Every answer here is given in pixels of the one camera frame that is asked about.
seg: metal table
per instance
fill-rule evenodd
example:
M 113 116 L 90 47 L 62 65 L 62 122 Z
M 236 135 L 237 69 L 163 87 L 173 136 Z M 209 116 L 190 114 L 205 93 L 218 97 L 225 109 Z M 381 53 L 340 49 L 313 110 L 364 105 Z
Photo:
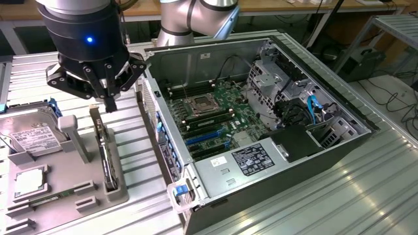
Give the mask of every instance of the metal table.
M 356 37 L 346 53 L 336 63 L 336 73 L 338 73 L 345 66 L 353 51 L 358 48 L 373 26 L 381 28 L 381 30 L 391 33 L 397 39 L 418 50 L 418 17 L 413 15 L 373 16 Z M 380 37 L 377 37 L 369 45 L 374 46 L 378 39 Z
M 380 128 L 380 133 L 326 172 L 261 202 L 200 232 L 230 234 L 413 234 L 418 232 L 418 142 L 358 95 L 354 89 L 288 35 L 274 31 L 245 33 L 232 38 L 276 35 L 309 66 L 329 81 Z M 130 50 L 142 52 L 151 44 Z M 57 53 L 15 56 L 9 104 L 53 96 L 63 114 L 75 114 L 79 133 L 93 131 L 89 104 L 46 84 L 45 69 L 57 62 Z M 118 100 L 119 111 L 103 113 L 117 132 L 130 200 L 127 203 L 74 221 L 45 234 L 182 234 L 182 224 L 166 196 L 166 185 L 151 151 L 134 91 Z M 0 153 L 0 191 L 9 160 Z

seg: hard drive label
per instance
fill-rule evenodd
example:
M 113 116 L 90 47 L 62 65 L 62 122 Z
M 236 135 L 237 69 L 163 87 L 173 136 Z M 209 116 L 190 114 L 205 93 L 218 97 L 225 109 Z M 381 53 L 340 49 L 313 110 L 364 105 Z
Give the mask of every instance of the hard drive label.
M 50 126 L 13 133 L 11 136 L 30 153 L 37 153 L 61 145 Z
M 234 152 L 233 156 L 246 176 L 274 166 L 274 162 L 260 143 Z

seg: blue led light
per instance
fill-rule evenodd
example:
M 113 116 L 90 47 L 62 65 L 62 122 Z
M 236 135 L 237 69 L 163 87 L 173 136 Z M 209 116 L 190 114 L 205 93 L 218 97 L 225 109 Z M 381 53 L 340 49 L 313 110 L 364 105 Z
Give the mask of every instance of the blue led light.
M 86 38 L 86 41 L 87 41 L 89 43 L 94 43 L 94 38 L 93 38 L 93 37 L 87 37 L 87 38 Z

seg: blue latch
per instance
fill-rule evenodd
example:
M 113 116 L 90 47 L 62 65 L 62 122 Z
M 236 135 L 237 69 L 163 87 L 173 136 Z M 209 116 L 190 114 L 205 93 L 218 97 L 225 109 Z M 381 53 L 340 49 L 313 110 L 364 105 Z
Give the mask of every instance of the blue latch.
M 57 116 L 62 117 L 63 114 L 61 113 L 58 101 L 54 98 L 51 98 L 50 101 L 49 101 L 49 104 L 53 107 L 53 110 L 55 111 Z
M 163 128 L 163 123 L 159 122 L 158 125 L 157 125 L 157 131 L 161 132 L 161 131 L 162 131 L 162 128 Z
M 316 97 L 316 95 L 310 95 L 308 97 L 308 101 L 306 101 L 306 104 L 308 104 L 308 109 L 309 109 L 309 112 L 312 113 L 312 116 L 313 116 L 313 119 L 314 119 L 314 124 L 317 124 L 317 121 L 316 121 L 316 113 L 314 113 L 314 108 L 313 108 L 313 103 L 314 103 L 314 106 L 317 106 L 318 108 L 322 109 L 322 105 Z
M 181 186 L 177 186 L 175 187 L 175 190 L 174 190 L 174 193 L 175 193 L 175 197 L 184 195 L 184 194 L 188 194 L 189 193 L 189 187 L 188 185 L 181 185 Z
M 6 104 L 0 104 L 0 114 L 5 114 L 7 110 L 7 105 Z

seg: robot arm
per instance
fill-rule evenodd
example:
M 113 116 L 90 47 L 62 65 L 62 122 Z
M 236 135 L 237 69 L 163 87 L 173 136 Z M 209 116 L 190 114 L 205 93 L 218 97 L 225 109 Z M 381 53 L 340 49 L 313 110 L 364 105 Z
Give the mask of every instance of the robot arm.
M 193 31 L 225 40 L 240 14 L 238 0 L 161 0 L 162 31 L 158 46 L 194 42 Z
M 47 68 L 49 85 L 118 110 L 115 98 L 146 70 L 141 54 L 123 43 L 119 5 L 114 0 L 38 0 L 59 63 Z
M 109 113 L 115 99 L 134 85 L 147 66 L 130 53 L 121 33 L 119 13 L 138 0 L 37 0 L 59 51 L 47 68 L 47 83 L 79 98 L 103 101 Z M 194 42 L 193 31 L 226 39 L 238 19 L 238 0 L 161 0 L 158 46 Z

